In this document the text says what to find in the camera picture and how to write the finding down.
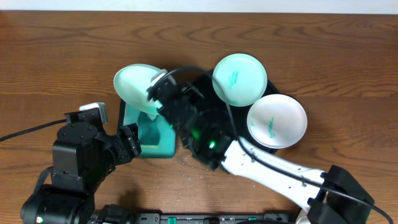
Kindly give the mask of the green yellow scrub sponge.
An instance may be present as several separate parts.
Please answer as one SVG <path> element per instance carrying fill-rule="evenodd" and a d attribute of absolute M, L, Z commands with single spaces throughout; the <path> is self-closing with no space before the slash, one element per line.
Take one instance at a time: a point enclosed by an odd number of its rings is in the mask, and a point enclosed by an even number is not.
<path fill-rule="evenodd" d="M 160 133 L 155 121 L 151 120 L 146 113 L 140 112 L 137 119 L 137 125 L 140 131 L 139 140 L 141 144 L 158 145 L 160 141 Z"/>

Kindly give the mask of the mint green plate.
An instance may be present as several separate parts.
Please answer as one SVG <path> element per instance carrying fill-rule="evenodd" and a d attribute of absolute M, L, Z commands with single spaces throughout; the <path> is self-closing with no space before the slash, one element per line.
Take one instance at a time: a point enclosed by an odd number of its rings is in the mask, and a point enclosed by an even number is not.
<path fill-rule="evenodd" d="M 155 66 L 136 63 L 120 69 L 113 79 L 119 97 L 129 106 L 146 113 L 151 120 L 156 119 L 157 109 L 162 105 L 159 101 L 148 100 L 147 89 L 159 72 L 162 70 Z"/>
<path fill-rule="evenodd" d="M 218 62 L 212 84 L 218 97 L 231 106 L 249 106 L 265 93 L 267 73 L 255 57 L 232 54 Z"/>

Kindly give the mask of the white pink plate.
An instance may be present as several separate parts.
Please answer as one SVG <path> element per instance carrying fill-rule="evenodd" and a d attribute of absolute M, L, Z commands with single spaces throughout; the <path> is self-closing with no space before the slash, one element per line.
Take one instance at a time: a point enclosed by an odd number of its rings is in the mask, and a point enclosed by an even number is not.
<path fill-rule="evenodd" d="M 307 130 L 303 106 L 290 96 L 272 94 L 257 100 L 249 109 L 247 127 L 252 138 L 271 149 L 298 143 Z"/>

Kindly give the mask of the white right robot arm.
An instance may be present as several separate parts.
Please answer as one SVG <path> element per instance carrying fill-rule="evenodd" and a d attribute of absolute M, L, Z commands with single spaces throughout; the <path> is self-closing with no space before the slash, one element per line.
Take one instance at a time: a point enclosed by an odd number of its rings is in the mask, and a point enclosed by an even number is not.
<path fill-rule="evenodd" d="M 244 138 L 243 133 L 254 131 L 251 105 L 264 94 L 266 79 L 225 81 L 208 73 L 203 78 L 203 87 L 179 85 L 171 74 L 160 73 L 147 91 L 196 160 L 278 192 L 296 203 L 310 223 L 367 221 L 374 200 L 347 170 L 302 167 L 268 153 L 263 142 Z"/>

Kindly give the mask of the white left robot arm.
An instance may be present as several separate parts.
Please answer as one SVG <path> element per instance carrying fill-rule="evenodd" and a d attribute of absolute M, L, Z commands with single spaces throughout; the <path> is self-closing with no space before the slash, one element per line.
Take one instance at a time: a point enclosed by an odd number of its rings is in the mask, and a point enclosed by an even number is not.
<path fill-rule="evenodd" d="M 98 108 L 67 113 L 66 125 L 52 146 L 53 165 L 43 170 L 33 194 L 21 208 L 24 223 L 135 223 L 118 205 L 95 209 L 95 193 L 116 166 L 141 153 L 136 124 L 115 135 L 103 128 Z"/>

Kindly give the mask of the black rectangular soapy water tray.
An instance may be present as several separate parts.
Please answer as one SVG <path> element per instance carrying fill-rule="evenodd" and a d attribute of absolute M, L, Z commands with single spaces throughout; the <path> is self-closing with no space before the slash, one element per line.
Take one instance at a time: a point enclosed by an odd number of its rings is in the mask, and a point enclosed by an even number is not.
<path fill-rule="evenodd" d="M 118 126 L 126 126 L 129 124 L 137 124 L 137 119 L 141 111 L 133 108 L 126 104 L 123 100 L 120 102 L 119 108 L 119 119 Z M 160 133 L 160 141 L 158 145 L 140 145 L 142 152 L 139 155 L 141 158 L 171 158 L 175 155 L 176 151 L 176 133 L 172 126 L 166 121 L 166 119 L 157 115 L 156 119 L 157 128 Z"/>

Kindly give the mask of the round black serving tray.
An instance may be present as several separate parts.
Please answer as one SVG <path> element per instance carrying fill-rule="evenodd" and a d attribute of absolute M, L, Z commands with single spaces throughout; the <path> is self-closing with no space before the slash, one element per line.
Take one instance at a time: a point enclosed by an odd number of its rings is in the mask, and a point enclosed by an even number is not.
<path fill-rule="evenodd" d="M 232 115 L 229 115 L 225 102 L 216 95 L 212 87 L 212 81 L 209 79 L 212 73 L 210 70 L 193 81 L 193 86 L 199 89 L 205 99 L 198 104 L 198 113 L 192 118 L 192 133 L 182 136 L 184 146 L 191 150 L 200 162 L 216 169 L 221 162 L 221 150 L 226 148 L 226 141 L 236 139 L 230 121 L 233 118 L 239 137 L 264 152 L 275 154 L 275 149 L 259 144 L 250 135 L 246 124 L 249 106 L 232 106 Z"/>

